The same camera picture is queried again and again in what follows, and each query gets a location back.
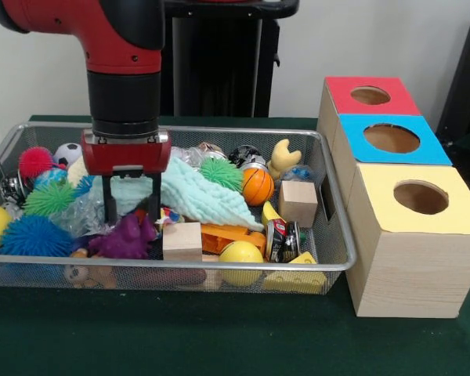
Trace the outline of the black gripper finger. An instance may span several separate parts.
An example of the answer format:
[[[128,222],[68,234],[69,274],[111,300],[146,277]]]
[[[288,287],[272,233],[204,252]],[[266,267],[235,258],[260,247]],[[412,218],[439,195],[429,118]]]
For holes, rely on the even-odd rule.
[[[148,217],[150,222],[156,222],[161,218],[161,174],[151,174],[153,189],[148,197]]]
[[[111,177],[102,177],[105,223],[115,224],[118,220],[116,200],[111,193]]]

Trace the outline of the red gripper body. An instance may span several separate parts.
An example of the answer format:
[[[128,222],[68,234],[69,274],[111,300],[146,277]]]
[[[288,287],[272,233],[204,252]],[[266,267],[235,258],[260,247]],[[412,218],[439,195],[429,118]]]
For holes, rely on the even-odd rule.
[[[167,132],[138,139],[111,139],[83,132],[81,147],[90,175],[113,176],[164,172],[172,145]]]

